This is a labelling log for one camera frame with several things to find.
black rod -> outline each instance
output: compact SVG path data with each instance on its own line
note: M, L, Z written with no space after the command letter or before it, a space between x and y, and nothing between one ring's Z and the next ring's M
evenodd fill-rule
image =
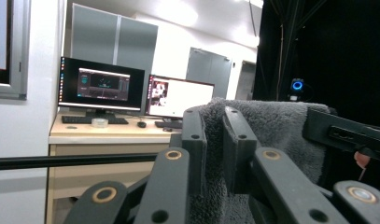
M155 161L157 153L0 158L0 170Z
M298 22L297 24L297 31L301 30L305 23L309 21L309 19L318 11L319 8L321 8L327 0L320 0L318 1L312 8L309 10L309 12Z

desk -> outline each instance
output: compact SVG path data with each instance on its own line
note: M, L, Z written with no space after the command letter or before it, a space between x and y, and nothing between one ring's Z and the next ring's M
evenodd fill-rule
M162 151L169 145L171 133L157 128L155 119L143 119L147 123L144 129L137 127L139 118L127 119L126 125L93 128L90 124L63 124L62 115L83 116L83 113L57 115L49 135L50 156L149 153ZM49 168L46 223L53 223L58 199L80 196L88 187L105 180L129 187L148 175L152 165L149 161Z

gray door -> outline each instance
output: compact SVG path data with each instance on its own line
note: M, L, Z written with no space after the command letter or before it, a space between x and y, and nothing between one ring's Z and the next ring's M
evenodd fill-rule
M226 98L232 60L201 49L190 49L187 80L215 84L213 97Z
M243 62L236 90L236 100L251 100L253 97L254 78L256 76L256 65Z

keyboard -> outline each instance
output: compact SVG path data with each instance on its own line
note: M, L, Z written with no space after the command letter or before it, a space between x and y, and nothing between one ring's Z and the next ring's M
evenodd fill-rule
M91 124L92 119L108 119L108 124L128 124L128 120L124 118L94 118L77 116L62 116L62 123Z
M183 128L183 123L179 123L179 122L155 121L155 125L158 128L173 128L173 129Z

dark monitor screen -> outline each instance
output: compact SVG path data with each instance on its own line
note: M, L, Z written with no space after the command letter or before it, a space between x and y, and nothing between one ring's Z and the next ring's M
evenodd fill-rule
M186 109L207 105L214 84L150 75L146 114L164 118L183 118Z
M58 106L140 111L145 71L61 58Z

